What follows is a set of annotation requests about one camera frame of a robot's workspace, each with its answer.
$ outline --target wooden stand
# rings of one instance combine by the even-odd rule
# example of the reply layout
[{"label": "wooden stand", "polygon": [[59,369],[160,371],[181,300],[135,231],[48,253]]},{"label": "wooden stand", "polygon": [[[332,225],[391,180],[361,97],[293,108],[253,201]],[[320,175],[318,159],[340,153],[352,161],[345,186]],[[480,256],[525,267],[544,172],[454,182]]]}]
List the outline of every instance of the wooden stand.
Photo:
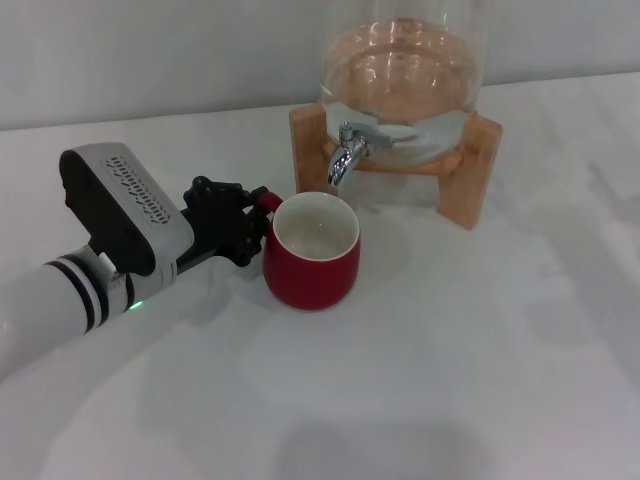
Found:
[{"label": "wooden stand", "polygon": [[[298,192],[335,194],[327,176],[337,145],[327,134],[324,107],[316,103],[293,110],[289,114],[289,122]],[[501,137],[501,125],[475,114],[467,122],[460,147],[449,155],[424,165],[403,168],[365,160],[357,170],[438,177],[438,212],[471,230],[480,216]]]}]

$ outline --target mug rim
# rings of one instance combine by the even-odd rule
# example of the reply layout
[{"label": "mug rim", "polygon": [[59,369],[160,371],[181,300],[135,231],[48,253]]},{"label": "mug rim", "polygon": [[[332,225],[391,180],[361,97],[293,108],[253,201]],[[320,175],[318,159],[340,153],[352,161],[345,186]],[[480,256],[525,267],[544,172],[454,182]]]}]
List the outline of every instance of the mug rim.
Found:
[{"label": "mug rim", "polygon": [[[322,258],[322,259],[305,257],[303,255],[300,255],[299,253],[296,253],[296,252],[292,251],[282,241],[282,239],[280,238],[280,235],[278,235],[278,230],[276,229],[276,222],[278,221],[278,216],[283,211],[283,207],[285,205],[287,205],[287,204],[294,203],[295,201],[298,201],[298,200],[300,200],[301,198],[304,198],[304,197],[316,197],[316,198],[324,198],[324,199],[330,198],[331,199],[330,201],[337,202],[343,209],[345,209],[347,212],[349,212],[349,216],[353,220],[353,225],[355,225],[355,227],[356,227],[356,235],[355,235],[355,239],[353,240],[351,245],[349,245],[349,247],[347,249],[345,249],[341,254],[336,255],[334,257],[331,257],[331,258]],[[284,202],[282,202],[282,204],[278,207],[278,210],[276,210],[276,212],[274,213],[273,221],[271,222],[271,227],[273,229],[273,234],[276,237],[276,240],[278,241],[278,243],[280,244],[280,246],[282,248],[284,248],[288,253],[290,253],[294,257],[299,258],[300,260],[305,260],[307,262],[315,262],[315,263],[334,262],[336,260],[339,260],[339,259],[344,258],[345,256],[349,255],[349,253],[351,253],[353,251],[353,249],[356,247],[356,245],[360,241],[360,221],[358,220],[358,216],[356,215],[356,212],[354,212],[353,208],[351,208],[351,206],[347,202],[342,200],[341,198],[338,198],[335,195],[331,195],[329,193],[324,193],[324,192],[303,192],[303,193],[298,193],[298,194],[296,194],[296,195],[294,195],[292,197],[289,197]]]}]

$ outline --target metal spigot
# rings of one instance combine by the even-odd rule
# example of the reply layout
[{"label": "metal spigot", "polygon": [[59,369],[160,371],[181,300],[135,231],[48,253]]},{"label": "metal spigot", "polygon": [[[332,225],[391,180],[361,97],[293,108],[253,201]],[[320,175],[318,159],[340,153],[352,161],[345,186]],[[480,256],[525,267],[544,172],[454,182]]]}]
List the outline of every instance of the metal spigot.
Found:
[{"label": "metal spigot", "polygon": [[340,146],[329,163],[329,184],[338,187],[344,176],[353,170],[360,160],[369,158],[380,149],[391,147],[393,139],[383,135],[375,127],[344,122],[340,125]]}]

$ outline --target white table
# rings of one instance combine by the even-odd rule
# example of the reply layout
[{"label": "white table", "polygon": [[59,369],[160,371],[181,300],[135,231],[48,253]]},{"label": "white table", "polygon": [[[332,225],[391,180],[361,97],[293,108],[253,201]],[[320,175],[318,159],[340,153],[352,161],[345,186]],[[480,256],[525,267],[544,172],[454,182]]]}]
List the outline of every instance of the white table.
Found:
[{"label": "white table", "polygon": [[[201,266],[0,385],[0,478],[640,479],[640,74],[490,87],[480,111],[506,133],[473,233],[425,179],[357,174],[343,303],[301,314],[259,260]],[[288,196],[287,112],[0,133],[2,280],[87,240],[65,148],[127,143],[178,205],[196,175]]]}]

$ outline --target red mug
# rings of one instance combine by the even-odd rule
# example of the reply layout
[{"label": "red mug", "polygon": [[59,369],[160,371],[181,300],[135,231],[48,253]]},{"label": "red mug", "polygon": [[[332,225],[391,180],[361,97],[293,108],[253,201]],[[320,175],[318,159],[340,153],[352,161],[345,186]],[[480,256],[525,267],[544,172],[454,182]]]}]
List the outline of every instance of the red mug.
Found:
[{"label": "red mug", "polygon": [[282,302],[321,310],[342,300],[360,264],[360,224],[343,200],[320,192],[261,203],[275,212],[264,253],[264,277]]}]

